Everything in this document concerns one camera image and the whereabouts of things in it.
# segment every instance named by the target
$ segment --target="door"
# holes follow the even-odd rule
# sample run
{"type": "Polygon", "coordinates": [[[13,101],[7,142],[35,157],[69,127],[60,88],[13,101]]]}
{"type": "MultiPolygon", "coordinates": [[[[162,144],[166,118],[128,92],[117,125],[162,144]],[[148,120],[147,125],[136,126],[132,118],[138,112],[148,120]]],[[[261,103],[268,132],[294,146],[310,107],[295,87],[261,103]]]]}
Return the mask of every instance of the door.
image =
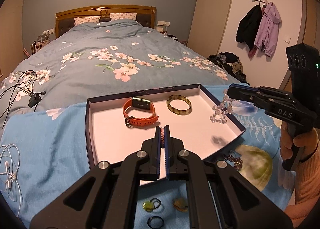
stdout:
{"type": "MultiPolygon", "coordinates": [[[[298,44],[305,43],[320,51],[320,2],[302,0],[301,28],[298,44]]],[[[291,73],[288,70],[279,89],[292,92],[291,73]]]]}
{"type": "Polygon", "coordinates": [[[232,0],[197,0],[188,47],[204,57],[215,55],[223,38],[232,0]]]}

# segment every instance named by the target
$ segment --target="pillow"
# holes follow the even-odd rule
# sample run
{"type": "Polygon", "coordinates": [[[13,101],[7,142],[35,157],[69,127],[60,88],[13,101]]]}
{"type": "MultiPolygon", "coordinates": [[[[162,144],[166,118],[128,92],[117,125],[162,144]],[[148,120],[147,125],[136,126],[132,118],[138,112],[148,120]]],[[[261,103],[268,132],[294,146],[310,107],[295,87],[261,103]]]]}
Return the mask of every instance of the pillow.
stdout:
{"type": "Polygon", "coordinates": [[[128,18],[132,20],[137,19],[137,13],[110,13],[111,20],[128,18]]]}
{"type": "Polygon", "coordinates": [[[75,17],[75,26],[86,22],[99,22],[101,16],[97,17],[75,17]]]}

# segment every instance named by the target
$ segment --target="metal screw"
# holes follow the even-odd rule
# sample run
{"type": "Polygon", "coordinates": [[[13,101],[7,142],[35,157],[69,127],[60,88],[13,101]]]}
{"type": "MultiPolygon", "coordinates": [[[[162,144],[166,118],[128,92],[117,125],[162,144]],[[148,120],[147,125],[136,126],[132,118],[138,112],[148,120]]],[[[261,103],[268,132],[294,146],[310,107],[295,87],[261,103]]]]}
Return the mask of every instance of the metal screw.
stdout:
{"type": "Polygon", "coordinates": [[[182,156],[182,157],[186,157],[186,156],[189,155],[189,152],[186,151],[186,150],[181,150],[181,151],[179,151],[179,155],[182,156]]]}
{"type": "Polygon", "coordinates": [[[106,169],[108,166],[109,166],[109,163],[106,162],[106,161],[101,161],[101,162],[98,164],[98,167],[101,168],[101,169],[106,169]]]}
{"type": "Polygon", "coordinates": [[[226,168],[226,167],[227,167],[227,163],[226,163],[225,161],[223,161],[223,160],[219,160],[219,161],[217,162],[217,166],[218,166],[219,168],[226,168]]]}
{"type": "Polygon", "coordinates": [[[137,157],[138,158],[144,158],[147,155],[145,151],[139,151],[137,152],[137,157]]]}

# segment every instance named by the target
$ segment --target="human hand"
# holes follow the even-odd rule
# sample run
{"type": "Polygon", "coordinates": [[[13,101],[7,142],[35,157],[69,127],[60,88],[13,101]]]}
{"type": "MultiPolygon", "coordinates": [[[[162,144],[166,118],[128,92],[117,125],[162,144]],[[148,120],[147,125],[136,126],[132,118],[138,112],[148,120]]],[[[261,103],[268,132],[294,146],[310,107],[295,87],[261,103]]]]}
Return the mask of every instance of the human hand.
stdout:
{"type": "Polygon", "coordinates": [[[301,159],[303,160],[308,155],[312,154],[318,145],[318,133],[313,128],[310,132],[300,134],[296,136],[293,140],[289,135],[288,124],[286,122],[282,122],[281,125],[281,137],[280,137],[280,155],[283,160],[287,160],[292,158],[292,145],[296,145],[297,147],[305,147],[303,155],[301,159]]]}

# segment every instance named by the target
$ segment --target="wooden headboard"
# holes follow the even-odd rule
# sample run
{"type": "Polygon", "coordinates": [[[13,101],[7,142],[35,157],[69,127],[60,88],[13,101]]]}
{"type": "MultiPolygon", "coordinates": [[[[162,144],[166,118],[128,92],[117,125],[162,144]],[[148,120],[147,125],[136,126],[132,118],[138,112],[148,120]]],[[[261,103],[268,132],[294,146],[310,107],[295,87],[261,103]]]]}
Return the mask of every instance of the wooden headboard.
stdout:
{"type": "Polygon", "coordinates": [[[156,7],[136,5],[102,5],[67,10],[56,14],[56,38],[75,26],[75,17],[101,16],[100,22],[110,21],[110,13],[137,13],[137,19],[144,27],[155,27],[156,7]]]}

